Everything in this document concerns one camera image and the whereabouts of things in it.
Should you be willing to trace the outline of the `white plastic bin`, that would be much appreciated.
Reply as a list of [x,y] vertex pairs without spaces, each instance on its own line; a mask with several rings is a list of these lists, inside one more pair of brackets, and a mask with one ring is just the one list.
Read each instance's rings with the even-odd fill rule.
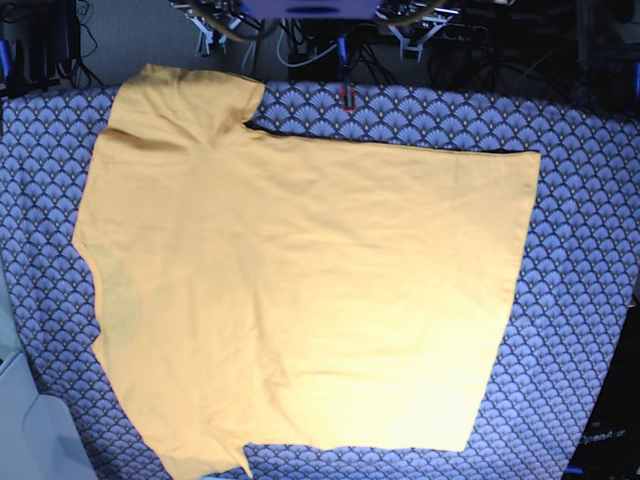
[[94,479],[66,404],[41,394],[17,336],[1,284],[1,477]]

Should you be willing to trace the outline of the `blue patterned table cloth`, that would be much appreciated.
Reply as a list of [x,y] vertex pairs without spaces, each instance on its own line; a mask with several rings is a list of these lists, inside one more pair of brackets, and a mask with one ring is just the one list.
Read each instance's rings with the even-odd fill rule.
[[[554,103],[271,82],[254,114],[282,134],[540,154],[515,300],[464,451],[250,446],[255,479],[557,479],[609,370],[639,273],[639,124]],[[101,479],[163,479],[91,345],[93,283],[71,243],[116,91],[58,91],[1,108],[1,261],[40,391],[68,406]]]

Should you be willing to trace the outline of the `black OpenArm box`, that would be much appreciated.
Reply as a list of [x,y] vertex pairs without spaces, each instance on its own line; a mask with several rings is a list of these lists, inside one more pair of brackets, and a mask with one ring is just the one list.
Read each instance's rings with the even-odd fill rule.
[[563,477],[639,477],[638,304],[628,311],[601,392]]

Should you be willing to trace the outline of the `yellow T-shirt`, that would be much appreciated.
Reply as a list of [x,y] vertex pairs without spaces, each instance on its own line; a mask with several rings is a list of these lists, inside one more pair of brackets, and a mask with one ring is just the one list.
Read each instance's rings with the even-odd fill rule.
[[116,94],[72,242],[121,407],[175,479],[249,444],[462,451],[540,155],[277,136],[264,91],[149,65]]

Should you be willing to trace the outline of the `blue box at top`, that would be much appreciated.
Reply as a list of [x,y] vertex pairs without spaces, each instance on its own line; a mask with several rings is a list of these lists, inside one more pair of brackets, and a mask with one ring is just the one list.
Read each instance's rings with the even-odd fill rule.
[[368,19],[381,0],[244,0],[242,5],[260,19]]

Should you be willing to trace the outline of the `red black clip marker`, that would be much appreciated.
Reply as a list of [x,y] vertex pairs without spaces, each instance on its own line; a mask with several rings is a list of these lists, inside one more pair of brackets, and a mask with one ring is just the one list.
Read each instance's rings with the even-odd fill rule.
[[352,85],[342,84],[340,88],[340,100],[342,110],[348,113],[356,109],[356,95]]

